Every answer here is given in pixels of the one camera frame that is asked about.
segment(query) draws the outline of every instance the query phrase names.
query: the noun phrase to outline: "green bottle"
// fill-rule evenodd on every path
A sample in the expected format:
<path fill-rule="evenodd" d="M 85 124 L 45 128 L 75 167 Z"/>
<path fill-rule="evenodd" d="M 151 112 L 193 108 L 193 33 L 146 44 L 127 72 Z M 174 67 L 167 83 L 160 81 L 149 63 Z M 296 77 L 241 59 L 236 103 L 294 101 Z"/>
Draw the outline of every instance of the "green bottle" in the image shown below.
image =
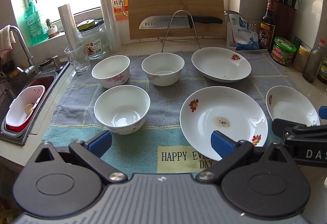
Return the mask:
<path fill-rule="evenodd" d="M 24 12 L 24 19 L 32 45 L 48 39 L 47 26 L 42 12 L 37 9 L 33 0 L 28 0 L 28 8 Z"/>

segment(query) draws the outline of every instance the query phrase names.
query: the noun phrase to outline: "white bowl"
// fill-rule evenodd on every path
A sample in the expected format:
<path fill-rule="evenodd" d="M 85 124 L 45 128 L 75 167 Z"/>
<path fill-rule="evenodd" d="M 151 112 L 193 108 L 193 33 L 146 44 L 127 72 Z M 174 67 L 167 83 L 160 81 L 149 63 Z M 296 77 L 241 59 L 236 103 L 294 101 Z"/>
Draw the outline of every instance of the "white bowl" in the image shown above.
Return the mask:
<path fill-rule="evenodd" d="M 131 134 L 141 128 L 150 107 L 150 97 L 137 86 L 123 85 L 105 91 L 94 105 L 94 114 L 111 132 Z"/>
<path fill-rule="evenodd" d="M 192 147 L 206 157 L 221 160 L 211 146 L 211 134 L 218 130 L 234 141 L 248 140 L 262 147 L 268 123 L 260 106 L 245 93 L 230 87 L 206 87 L 184 102 L 180 127 Z"/>
<path fill-rule="evenodd" d="M 130 59 L 124 55 L 106 58 L 94 66 L 92 76 L 104 88 L 122 85 L 130 77 Z"/>
<path fill-rule="evenodd" d="M 272 120 L 283 119 L 306 126 L 320 125 L 315 107 L 303 94 L 291 87 L 276 86 L 269 89 L 266 105 Z"/>
<path fill-rule="evenodd" d="M 184 59 L 177 54 L 157 53 L 143 60 L 142 69 L 152 84 L 165 87 L 177 82 L 184 64 Z"/>
<path fill-rule="evenodd" d="M 251 73 L 251 65 L 242 55 L 224 48 L 197 50 L 192 63 L 204 76 L 222 83 L 237 82 Z"/>

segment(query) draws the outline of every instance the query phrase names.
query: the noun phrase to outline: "yellow lid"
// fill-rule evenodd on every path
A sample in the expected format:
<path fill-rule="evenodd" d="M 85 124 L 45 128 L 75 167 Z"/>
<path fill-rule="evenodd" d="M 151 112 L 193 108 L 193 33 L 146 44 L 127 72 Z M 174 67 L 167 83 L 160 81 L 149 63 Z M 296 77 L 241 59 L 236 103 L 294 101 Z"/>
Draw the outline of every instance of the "yellow lid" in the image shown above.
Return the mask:
<path fill-rule="evenodd" d="M 88 19 L 80 22 L 76 27 L 78 30 L 84 30 L 95 25 L 94 19 Z"/>
<path fill-rule="evenodd" d="M 309 55 L 310 51 L 311 49 L 309 47 L 300 45 L 299 52 L 301 52 L 302 54 Z"/>

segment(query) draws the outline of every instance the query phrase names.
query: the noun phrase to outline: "plastic wrap roll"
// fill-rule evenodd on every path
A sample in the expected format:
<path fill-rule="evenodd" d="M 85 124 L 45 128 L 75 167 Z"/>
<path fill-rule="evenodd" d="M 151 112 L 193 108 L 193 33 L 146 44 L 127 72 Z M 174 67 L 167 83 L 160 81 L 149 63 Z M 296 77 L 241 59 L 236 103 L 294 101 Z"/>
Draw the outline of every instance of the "plastic wrap roll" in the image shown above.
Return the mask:
<path fill-rule="evenodd" d="M 112 52 L 117 52 L 121 49 L 121 42 L 115 20 L 115 15 L 113 12 L 112 2 L 111 0 L 100 0 L 100 3 L 110 50 Z"/>
<path fill-rule="evenodd" d="M 79 42 L 81 41 L 80 33 L 77 30 L 74 16 L 70 10 L 69 3 L 63 6 L 59 6 L 58 10 L 59 10 L 60 18 L 63 24 L 63 29 L 65 31 L 68 44 L 73 49 L 77 49 L 78 47 L 80 47 L 79 44 Z"/>

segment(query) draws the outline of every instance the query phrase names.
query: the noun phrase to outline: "metal screw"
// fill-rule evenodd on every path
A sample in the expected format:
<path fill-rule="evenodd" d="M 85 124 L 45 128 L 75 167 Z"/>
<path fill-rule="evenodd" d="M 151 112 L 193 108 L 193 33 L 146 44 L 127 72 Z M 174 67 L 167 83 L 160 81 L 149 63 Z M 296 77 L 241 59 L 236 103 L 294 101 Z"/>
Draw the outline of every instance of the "metal screw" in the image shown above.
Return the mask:
<path fill-rule="evenodd" d="M 123 181 L 126 179 L 126 175 L 121 172 L 113 172 L 109 175 L 109 179 L 112 181 Z"/>
<path fill-rule="evenodd" d="M 202 171 L 199 174 L 201 180 L 212 180 L 214 177 L 215 175 L 210 171 Z"/>

